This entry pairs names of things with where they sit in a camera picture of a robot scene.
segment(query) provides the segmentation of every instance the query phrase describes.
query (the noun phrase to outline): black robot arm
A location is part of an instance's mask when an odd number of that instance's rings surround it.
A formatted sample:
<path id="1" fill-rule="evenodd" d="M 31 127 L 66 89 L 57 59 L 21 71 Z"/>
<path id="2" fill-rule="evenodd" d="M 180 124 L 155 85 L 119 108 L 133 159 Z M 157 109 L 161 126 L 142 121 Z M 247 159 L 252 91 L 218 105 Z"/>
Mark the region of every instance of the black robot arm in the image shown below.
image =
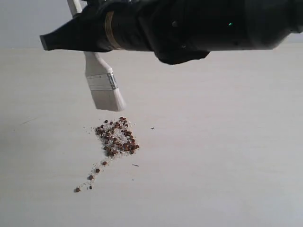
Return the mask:
<path id="1" fill-rule="evenodd" d="M 41 35 L 45 50 L 150 51 L 170 65 L 212 51 L 265 50 L 303 31 L 303 0 L 87 0 Z"/>

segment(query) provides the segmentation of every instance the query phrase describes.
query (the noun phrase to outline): gold band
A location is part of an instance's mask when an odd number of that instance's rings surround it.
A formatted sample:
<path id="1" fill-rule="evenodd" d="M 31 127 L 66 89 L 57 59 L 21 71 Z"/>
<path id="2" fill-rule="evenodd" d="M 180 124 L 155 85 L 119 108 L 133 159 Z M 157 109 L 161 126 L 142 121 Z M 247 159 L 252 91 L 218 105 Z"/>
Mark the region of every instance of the gold band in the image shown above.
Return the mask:
<path id="1" fill-rule="evenodd" d="M 123 48 L 117 43 L 117 41 L 114 37 L 113 31 L 112 31 L 113 16 L 114 16 L 114 11 L 110 11 L 106 14 L 105 24 L 104 24 L 105 33 L 106 33 L 107 39 L 110 42 L 110 44 L 112 44 L 112 46 L 115 49 L 122 50 Z"/>

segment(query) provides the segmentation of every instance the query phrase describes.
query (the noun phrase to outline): white table surface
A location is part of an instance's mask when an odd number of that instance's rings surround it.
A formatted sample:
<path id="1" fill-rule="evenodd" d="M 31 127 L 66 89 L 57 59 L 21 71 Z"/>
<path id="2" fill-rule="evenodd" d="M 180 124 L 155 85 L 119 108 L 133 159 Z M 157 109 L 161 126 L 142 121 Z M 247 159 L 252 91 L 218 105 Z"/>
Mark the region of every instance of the white table surface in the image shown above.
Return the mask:
<path id="1" fill-rule="evenodd" d="M 303 226 L 302 53 L 107 53 L 128 103 L 111 113 L 82 53 L 0 50 L 0 227 Z M 142 148 L 73 193 L 104 157 L 90 127 L 121 115 Z"/>

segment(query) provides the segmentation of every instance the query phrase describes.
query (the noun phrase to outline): pile of seeds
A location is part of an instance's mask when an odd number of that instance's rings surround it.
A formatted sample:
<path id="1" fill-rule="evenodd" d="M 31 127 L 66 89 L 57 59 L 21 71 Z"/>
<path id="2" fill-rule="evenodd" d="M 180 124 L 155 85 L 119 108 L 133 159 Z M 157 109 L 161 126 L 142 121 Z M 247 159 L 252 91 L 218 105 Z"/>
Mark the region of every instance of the pile of seeds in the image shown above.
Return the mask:
<path id="1" fill-rule="evenodd" d="M 93 183 L 101 169 L 106 167 L 112 160 L 129 154 L 134 154 L 139 148 L 135 137 L 129 130 L 130 122 L 125 117 L 120 117 L 118 121 L 104 121 L 103 125 L 95 128 L 95 134 L 102 141 L 106 159 L 99 163 L 95 163 L 92 171 L 88 176 L 88 182 L 76 187 L 75 192 L 80 192 L 84 187 L 93 188 Z"/>

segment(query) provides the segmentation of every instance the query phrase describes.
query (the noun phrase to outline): brush bristles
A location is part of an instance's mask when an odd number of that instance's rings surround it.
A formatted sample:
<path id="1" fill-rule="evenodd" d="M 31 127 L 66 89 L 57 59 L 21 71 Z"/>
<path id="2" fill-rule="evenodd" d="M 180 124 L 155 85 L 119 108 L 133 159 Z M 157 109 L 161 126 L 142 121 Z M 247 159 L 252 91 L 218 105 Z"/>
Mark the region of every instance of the brush bristles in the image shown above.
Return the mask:
<path id="1" fill-rule="evenodd" d="M 119 112 L 125 109 L 126 104 L 120 93 L 120 90 L 92 90 L 95 106 L 99 110 L 109 110 Z"/>

